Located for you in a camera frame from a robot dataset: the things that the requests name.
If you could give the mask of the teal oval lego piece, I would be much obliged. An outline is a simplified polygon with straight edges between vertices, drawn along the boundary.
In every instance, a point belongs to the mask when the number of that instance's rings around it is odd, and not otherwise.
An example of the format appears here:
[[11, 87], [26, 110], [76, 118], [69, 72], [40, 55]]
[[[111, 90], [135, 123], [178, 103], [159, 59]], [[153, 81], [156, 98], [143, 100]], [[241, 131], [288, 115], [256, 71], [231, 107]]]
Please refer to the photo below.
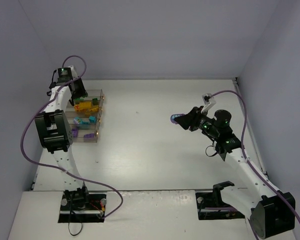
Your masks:
[[82, 125], [82, 124], [83, 124], [83, 120], [82, 120], [80, 117], [75, 117], [75, 118], [73, 119], [73, 123], [74, 123], [75, 125]]

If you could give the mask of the purple lego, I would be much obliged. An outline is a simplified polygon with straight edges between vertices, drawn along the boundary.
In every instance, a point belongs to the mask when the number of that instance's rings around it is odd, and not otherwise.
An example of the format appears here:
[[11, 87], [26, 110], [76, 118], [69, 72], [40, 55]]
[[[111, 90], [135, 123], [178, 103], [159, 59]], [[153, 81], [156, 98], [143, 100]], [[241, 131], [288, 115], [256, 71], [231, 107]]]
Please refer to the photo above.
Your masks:
[[173, 114], [173, 115], [170, 116], [170, 121], [173, 124], [177, 125], [178, 123], [175, 121], [175, 119], [178, 118], [178, 117], [184, 116], [184, 115], [185, 115], [184, 113]]

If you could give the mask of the orange flower lego piece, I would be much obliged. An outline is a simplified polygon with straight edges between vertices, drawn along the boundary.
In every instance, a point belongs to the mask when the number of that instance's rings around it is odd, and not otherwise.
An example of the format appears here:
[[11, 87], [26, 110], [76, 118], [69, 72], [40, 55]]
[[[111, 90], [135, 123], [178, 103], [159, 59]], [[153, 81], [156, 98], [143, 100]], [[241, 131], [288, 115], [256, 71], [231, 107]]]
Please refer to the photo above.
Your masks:
[[83, 108], [79, 104], [76, 104], [73, 108], [76, 112], [81, 112], [83, 110]]

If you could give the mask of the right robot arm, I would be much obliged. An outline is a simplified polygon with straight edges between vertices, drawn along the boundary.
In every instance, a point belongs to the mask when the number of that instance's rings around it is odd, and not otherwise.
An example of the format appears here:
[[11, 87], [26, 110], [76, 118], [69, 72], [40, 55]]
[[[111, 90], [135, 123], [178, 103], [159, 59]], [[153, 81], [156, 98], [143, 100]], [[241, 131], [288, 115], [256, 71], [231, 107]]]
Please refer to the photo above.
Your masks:
[[174, 121], [184, 130], [200, 130], [213, 143], [217, 154], [243, 181], [248, 193], [241, 192], [231, 181], [213, 186], [218, 204], [227, 204], [243, 214], [252, 230], [261, 239], [267, 239], [295, 228], [293, 213], [296, 201], [290, 192], [283, 193], [248, 160], [242, 143], [230, 127], [232, 115], [227, 110], [217, 110], [213, 118], [194, 107], [180, 114]]

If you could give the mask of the dark green lego brick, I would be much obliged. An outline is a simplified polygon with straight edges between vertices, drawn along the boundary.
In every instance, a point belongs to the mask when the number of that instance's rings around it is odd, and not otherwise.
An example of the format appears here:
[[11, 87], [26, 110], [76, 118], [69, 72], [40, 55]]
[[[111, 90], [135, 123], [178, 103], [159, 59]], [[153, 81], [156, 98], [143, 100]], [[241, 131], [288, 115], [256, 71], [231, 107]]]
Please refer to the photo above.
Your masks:
[[95, 105], [98, 105], [99, 104], [99, 99], [96, 97], [96, 98], [93, 98], [92, 99], [92, 104], [95, 106]]

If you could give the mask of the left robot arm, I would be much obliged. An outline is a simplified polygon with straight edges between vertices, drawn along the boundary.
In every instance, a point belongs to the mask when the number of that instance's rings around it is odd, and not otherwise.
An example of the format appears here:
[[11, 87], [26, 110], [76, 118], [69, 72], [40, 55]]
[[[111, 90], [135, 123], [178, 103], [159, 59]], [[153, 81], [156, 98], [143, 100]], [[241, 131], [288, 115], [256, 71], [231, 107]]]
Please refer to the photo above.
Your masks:
[[58, 73], [57, 81], [50, 84], [50, 91], [47, 92], [51, 103], [35, 117], [34, 122], [42, 147], [52, 154], [57, 166], [62, 168], [63, 194], [68, 207], [83, 210], [89, 202], [89, 193], [85, 182], [75, 178], [80, 174], [72, 152], [74, 136], [65, 110], [68, 102], [73, 99], [72, 95], [84, 87], [80, 81], [78, 86], [73, 82], [59, 89], [78, 76], [73, 65], [58, 68], [54, 72]]

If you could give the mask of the purple printed lego brick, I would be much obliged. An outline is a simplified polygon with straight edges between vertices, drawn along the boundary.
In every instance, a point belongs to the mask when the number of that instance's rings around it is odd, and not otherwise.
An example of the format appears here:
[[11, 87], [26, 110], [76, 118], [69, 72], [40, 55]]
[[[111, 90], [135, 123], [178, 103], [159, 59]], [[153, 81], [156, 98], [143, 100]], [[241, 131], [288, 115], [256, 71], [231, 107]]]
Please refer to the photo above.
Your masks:
[[84, 139], [85, 141], [89, 141], [90, 139], [94, 139], [94, 138], [95, 138], [95, 134], [94, 134], [94, 133], [85, 134], [85, 135], [83, 136], [83, 139]]

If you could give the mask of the yellow curved lego brick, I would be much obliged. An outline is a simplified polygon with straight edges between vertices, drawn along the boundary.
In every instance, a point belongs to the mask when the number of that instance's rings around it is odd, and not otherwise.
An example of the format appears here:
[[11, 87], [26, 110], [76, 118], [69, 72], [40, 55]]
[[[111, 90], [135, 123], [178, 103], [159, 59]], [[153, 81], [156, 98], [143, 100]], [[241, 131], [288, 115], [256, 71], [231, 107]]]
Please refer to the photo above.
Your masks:
[[87, 111], [88, 112], [92, 112], [92, 113], [96, 113], [96, 112], [99, 111], [99, 106], [98, 105], [94, 105], [91, 108], [89, 108]]

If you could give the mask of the teal square lego brick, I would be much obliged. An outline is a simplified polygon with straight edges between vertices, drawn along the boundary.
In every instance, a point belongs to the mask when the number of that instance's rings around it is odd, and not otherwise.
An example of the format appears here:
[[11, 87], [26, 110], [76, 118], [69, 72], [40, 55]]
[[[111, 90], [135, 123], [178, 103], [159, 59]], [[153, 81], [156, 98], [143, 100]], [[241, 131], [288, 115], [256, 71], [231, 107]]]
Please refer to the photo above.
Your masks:
[[89, 119], [89, 122], [92, 124], [97, 122], [97, 118], [95, 116], [90, 116], [88, 119]]

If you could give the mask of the purple lego brick front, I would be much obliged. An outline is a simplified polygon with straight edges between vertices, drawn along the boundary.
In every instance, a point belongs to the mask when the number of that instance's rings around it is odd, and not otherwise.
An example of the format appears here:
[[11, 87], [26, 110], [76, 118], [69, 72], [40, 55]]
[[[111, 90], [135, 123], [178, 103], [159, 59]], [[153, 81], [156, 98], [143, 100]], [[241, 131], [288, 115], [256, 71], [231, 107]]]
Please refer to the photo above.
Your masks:
[[74, 138], [77, 138], [77, 137], [78, 137], [78, 135], [79, 135], [79, 130], [78, 130], [77, 128], [72, 128], [72, 129], [71, 129], [71, 132], [72, 132], [72, 136], [73, 136]]

